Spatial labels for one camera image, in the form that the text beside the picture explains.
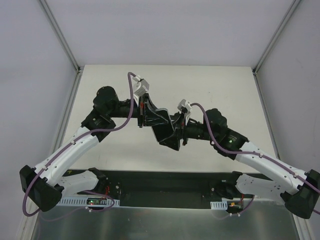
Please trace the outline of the black smartphone clear case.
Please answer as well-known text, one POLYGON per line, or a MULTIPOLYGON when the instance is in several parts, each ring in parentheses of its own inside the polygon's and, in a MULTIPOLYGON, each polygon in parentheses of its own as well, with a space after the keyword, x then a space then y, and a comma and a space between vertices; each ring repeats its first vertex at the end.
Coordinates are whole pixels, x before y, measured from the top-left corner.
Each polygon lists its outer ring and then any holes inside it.
POLYGON ((170 114, 166 108, 159 108, 155 112, 164 118, 160 124, 151 127, 157 142, 160 143, 173 134, 174 127, 170 114))

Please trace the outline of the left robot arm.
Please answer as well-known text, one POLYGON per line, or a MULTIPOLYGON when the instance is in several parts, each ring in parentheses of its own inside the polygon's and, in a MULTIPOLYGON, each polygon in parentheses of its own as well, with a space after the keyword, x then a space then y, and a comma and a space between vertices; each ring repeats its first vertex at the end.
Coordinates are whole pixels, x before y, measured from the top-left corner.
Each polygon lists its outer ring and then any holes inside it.
POLYGON ((101 87, 93 99, 93 109, 67 143, 34 167, 25 165, 19 172, 24 198, 32 200, 39 211, 54 208, 63 197, 81 192, 96 195, 108 194, 106 175, 95 167, 72 175, 66 171, 87 151, 101 143, 110 133, 123 129, 131 118, 138 120, 139 127, 151 127, 158 142, 173 133, 173 118, 166 108, 157 108, 148 93, 135 100, 120 101, 111 86, 101 87))

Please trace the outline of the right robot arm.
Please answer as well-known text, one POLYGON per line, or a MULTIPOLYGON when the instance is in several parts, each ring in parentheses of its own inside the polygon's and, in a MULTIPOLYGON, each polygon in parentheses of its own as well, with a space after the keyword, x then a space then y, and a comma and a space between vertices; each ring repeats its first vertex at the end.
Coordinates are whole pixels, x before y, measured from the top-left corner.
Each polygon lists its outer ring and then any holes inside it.
POLYGON ((188 139, 209 141, 220 155, 267 177, 254 178, 235 172, 221 187, 215 187, 224 198, 232 199, 241 193, 263 197, 284 205, 302 219, 309 219, 316 213, 315 206, 320 197, 319 172, 313 169, 304 171, 271 157, 247 137, 230 129, 218 109, 202 113, 203 122, 193 122, 189 119, 189 108, 181 107, 175 115, 170 115, 165 108, 158 110, 160 129, 154 134, 160 134, 157 138, 159 144, 178 151, 180 144, 185 144, 188 139))

